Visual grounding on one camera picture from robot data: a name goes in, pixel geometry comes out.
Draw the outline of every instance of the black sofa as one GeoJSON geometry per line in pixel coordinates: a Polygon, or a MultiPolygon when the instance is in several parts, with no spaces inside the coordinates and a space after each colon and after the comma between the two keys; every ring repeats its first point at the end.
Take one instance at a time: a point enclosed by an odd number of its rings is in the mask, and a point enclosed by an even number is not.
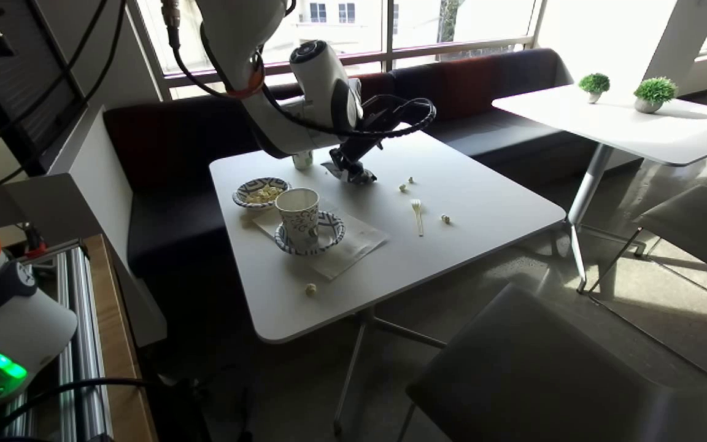
{"type": "MultiPolygon", "coordinates": [[[[592,142],[496,111],[491,101],[562,83],[570,83],[562,59],[552,49],[528,49],[368,74],[361,96],[435,101],[439,115],[430,135],[540,192],[552,179],[574,182],[592,142]]],[[[204,96],[110,108],[106,128],[133,187],[130,270],[150,285],[169,270],[218,260],[236,277],[209,162],[258,150],[243,106],[204,96]]]]}

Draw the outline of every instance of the floor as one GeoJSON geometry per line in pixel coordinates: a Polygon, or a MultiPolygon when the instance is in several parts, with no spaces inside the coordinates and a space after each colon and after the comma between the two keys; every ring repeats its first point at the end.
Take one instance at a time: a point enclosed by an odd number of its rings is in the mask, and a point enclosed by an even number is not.
{"type": "MultiPolygon", "coordinates": [[[[707,160],[690,167],[638,162],[609,172],[584,219],[589,277],[599,275],[621,238],[633,231],[633,216],[692,184],[707,184],[707,160]]],[[[547,189],[562,206],[570,204],[572,192],[574,187],[567,184],[547,189]]],[[[189,307],[184,297],[169,307],[172,339],[150,356],[160,373],[174,381],[199,381],[189,388],[194,393],[189,405],[204,415],[211,440],[228,442],[241,435],[241,403],[250,405],[248,430],[258,442],[388,442],[398,437],[408,410],[405,386],[437,354],[435,349],[373,332],[349,395],[344,435],[334,437],[331,417],[356,322],[331,324],[285,346],[265,346],[253,336],[245,314],[236,314],[245,309],[238,297],[226,287],[211,290],[216,285],[211,275],[214,270],[182,275],[184,292],[194,287],[194,304],[189,307]]],[[[646,376],[668,386],[707,383],[707,268],[670,243],[658,243],[653,260],[621,258],[601,287],[582,297],[574,292],[577,273],[567,231],[552,228],[405,292],[381,304],[378,312],[449,339],[506,282],[545,297],[594,341],[646,376]]],[[[184,432],[182,440],[201,440],[194,420],[177,417],[189,415],[191,408],[182,413],[169,405],[157,408],[157,420],[169,435],[184,432]]],[[[405,440],[442,442],[447,437],[417,415],[405,440]]]]}

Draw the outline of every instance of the potted plant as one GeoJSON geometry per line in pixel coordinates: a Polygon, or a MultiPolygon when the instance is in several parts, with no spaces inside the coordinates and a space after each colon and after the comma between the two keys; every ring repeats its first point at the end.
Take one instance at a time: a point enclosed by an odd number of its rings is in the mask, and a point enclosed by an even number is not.
{"type": "Polygon", "coordinates": [[[594,106],[599,101],[599,96],[609,91],[609,76],[604,76],[599,71],[587,74],[587,76],[582,76],[582,81],[577,86],[589,93],[589,103],[594,106]]]}
{"type": "Polygon", "coordinates": [[[665,101],[675,98],[675,83],[665,76],[643,79],[643,83],[633,91],[638,98],[633,106],[641,113],[655,113],[665,101]]]}

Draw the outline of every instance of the cup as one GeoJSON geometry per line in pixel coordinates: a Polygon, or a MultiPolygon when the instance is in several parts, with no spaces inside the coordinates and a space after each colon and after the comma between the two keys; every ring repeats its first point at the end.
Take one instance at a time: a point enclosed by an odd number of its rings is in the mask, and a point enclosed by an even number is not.
{"type": "Polygon", "coordinates": [[[312,150],[295,152],[290,160],[299,172],[307,172],[312,167],[312,150]]]}
{"type": "Polygon", "coordinates": [[[319,196],[312,189],[287,189],[275,199],[287,246],[312,248],[319,228],[319,196]]]}

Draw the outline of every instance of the small green plant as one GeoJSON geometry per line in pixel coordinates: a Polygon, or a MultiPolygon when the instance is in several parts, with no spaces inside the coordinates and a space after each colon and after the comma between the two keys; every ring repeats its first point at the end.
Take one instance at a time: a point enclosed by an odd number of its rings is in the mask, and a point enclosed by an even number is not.
{"type": "Polygon", "coordinates": [[[643,83],[633,91],[636,98],[643,98],[648,103],[673,101],[675,93],[675,83],[665,76],[643,79],[643,83]]]}
{"type": "Polygon", "coordinates": [[[601,96],[601,93],[609,91],[609,76],[604,76],[604,74],[587,74],[587,76],[582,76],[579,88],[587,91],[587,93],[592,93],[592,96],[601,96]]]}

